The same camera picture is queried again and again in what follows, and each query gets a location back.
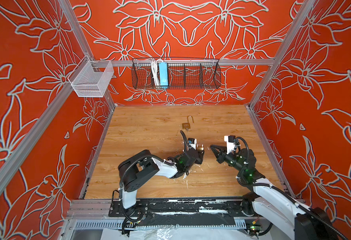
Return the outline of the small brass padlock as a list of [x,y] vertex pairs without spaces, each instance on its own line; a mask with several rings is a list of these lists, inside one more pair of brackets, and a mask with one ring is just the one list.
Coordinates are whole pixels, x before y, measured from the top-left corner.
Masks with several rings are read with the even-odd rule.
[[197,144],[196,145],[196,150],[200,151],[200,152],[203,152],[204,151],[204,145],[203,144],[202,145]]

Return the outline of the large brass padlock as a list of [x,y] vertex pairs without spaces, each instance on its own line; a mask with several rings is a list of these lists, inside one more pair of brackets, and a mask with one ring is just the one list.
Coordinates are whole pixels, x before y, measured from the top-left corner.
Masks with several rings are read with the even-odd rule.
[[191,129],[191,123],[189,121],[189,118],[191,118],[192,119],[192,123],[194,123],[193,116],[187,116],[187,122],[186,123],[182,123],[183,130],[189,131]]

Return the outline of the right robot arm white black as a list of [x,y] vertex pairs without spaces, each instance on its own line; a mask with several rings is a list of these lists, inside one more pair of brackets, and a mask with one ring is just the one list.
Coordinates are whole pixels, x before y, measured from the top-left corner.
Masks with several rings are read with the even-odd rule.
[[225,136],[225,146],[210,145],[219,164],[238,170],[236,180],[250,190],[243,197],[244,215],[260,215],[291,240],[345,240],[326,212],[312,208],[273,185],[256,169],[257,159],[244,138]]

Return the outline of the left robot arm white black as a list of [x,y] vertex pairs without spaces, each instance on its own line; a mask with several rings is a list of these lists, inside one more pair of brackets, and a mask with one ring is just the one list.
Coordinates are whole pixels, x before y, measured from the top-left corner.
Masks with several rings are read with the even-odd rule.
[[198,147],[197,139],[187,138],[184,131],[180,131],[183,138],[184,150],[175,157],[161,159],[149,150],[123,161],[118,166],[120,177],[119,199],[124,210],[135,206],[137,190],[154,176],[177,179],[187,176],[193,165],[201,165],[205,150]]

